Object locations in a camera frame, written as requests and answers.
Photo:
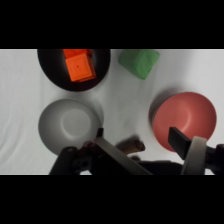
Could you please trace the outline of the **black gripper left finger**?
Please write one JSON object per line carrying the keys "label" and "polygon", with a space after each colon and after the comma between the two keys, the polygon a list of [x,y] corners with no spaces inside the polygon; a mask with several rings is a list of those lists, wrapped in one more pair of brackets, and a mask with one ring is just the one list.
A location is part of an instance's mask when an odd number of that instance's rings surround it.
{"label": "black gripper left finger", "polygon": [[90,173],[94,175],[150,175],[139,163],[128,157],[131,153],[145,150],[144,144],[133,140],[121,149],[103,138],[103,128],[99,128],[90,149],[92,165]]}

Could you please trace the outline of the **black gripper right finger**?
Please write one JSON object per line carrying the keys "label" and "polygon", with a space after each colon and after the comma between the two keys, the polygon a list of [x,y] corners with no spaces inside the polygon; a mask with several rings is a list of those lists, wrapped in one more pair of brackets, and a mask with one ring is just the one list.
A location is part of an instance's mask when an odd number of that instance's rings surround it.
{"label": "black gripper right finger", "polygon": [[189,139],[175,127],[169,128],[168,143],[184,161],[182,175],[203,175],[205,172],[205,160],[207,140],[201,137]]}

